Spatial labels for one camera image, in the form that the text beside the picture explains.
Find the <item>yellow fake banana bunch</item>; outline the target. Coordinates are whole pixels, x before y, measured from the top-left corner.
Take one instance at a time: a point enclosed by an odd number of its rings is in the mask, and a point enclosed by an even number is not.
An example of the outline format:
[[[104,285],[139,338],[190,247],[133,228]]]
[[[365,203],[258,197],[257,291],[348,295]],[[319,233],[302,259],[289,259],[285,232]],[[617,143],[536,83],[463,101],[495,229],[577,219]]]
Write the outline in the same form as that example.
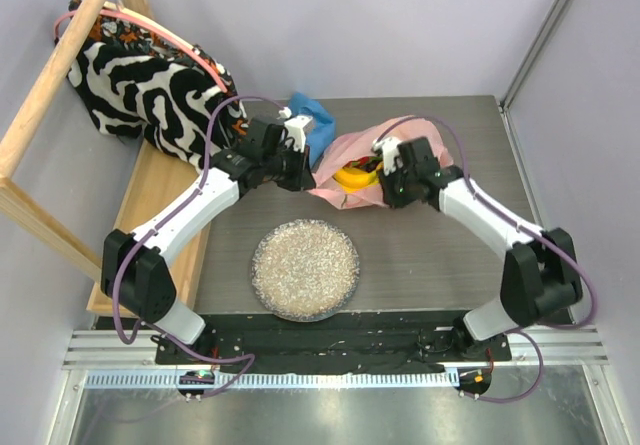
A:
[[[361,170],[350,168],[349,164],[342,167],[334,175],[334,180],[348,192],[365,189],[379,183],[378,171],[382,163],[372,173],[365,173]]]

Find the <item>pink plastic bag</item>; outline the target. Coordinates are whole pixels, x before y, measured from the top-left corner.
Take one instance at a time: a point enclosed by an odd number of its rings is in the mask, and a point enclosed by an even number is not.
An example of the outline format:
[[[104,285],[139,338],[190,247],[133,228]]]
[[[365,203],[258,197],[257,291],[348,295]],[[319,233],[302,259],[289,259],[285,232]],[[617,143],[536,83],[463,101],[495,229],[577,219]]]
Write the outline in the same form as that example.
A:
[[[410,116],[397,117],[336,138],[326,148],[313,173],[316,187],[309,193],[338,210],[385,207],[377,176],[383,169],[382,159],[372,150],[374,142],[381,137],[393,137],[399,141],[426,137],[440,165],[453,163],[433,122]]]

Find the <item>red fake dragon fruit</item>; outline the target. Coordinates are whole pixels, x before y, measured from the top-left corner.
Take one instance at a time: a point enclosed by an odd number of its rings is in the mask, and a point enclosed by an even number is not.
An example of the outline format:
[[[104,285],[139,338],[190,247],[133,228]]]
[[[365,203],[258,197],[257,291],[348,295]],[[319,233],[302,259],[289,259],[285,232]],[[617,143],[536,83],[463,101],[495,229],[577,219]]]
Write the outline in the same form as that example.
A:
[[[381,159],[377,156],[366,156],[353,160],[349,163],[350,168],[361,170],[365,173],[372,173],[380,164]]]

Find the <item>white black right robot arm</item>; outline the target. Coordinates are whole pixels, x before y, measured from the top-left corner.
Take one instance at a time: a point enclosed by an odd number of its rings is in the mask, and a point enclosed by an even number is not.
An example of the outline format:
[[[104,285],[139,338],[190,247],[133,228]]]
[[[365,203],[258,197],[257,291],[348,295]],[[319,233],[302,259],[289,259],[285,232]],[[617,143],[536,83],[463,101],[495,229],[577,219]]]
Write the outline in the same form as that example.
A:
[[[475,359],[490,340],[582,299],[573,240],[565,230],[545,231],[511,212],[462,168],[442,166],[424,137],[379,139],[372,149],[382,160],[378,178],[385,204],[426,203],[466,227],[502,261],[498,296],[454,321],[451,345],[457,356]]]

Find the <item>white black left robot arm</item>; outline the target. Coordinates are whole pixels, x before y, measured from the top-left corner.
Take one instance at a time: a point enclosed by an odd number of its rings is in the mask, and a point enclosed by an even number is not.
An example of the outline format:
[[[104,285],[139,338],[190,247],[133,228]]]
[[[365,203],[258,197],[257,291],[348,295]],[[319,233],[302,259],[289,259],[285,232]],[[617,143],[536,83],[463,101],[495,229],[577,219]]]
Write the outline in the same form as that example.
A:
[[[306,135],[314,120],[255,117],[231,148],[215,153],[195,182],[146,223],[105,239],[101,291],[116,308],[158,327],[178,342],[190,363],[213,350],[204,319],[177,296],[170,267],[183,248],[217,215],[266,182],[289,191],[314,188]]]

